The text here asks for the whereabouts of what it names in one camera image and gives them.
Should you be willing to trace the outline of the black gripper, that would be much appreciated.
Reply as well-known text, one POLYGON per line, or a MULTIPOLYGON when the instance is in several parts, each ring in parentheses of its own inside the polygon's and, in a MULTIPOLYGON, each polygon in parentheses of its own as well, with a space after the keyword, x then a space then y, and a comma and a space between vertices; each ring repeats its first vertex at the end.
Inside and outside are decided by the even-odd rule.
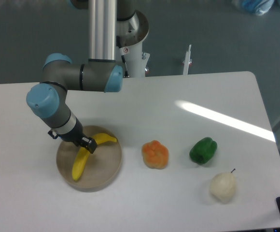
POLYGON ((76 146, 81 146, 93 154, 98 146, 95 139, 92 137, 86 137, 83 133, 83 128, 72 128, 67 131, 65 129, 50 129, 48 135, 51 138, 57 139, 60 137, 65 142, 72 142, 76 146))

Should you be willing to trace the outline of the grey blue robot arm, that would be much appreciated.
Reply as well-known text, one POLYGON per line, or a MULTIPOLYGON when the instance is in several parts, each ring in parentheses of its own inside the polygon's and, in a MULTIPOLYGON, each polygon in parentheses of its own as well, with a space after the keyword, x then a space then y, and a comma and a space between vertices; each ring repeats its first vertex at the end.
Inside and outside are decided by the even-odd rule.
POLYGON ((115 49, 121 47, 116 25, 135 14, 131 0, 71 0, 76 9, 89 13, 89 55, 87 64, 73 64, 61 53, 46 58, 42 80, 31 88, 26 102, 33 113, 50 127, 48 134, 72 142, 93 153, 97 141, 83 133, 79 119, 66 104, 68 90, 119 92, 127 68, 118 65, 115 49))

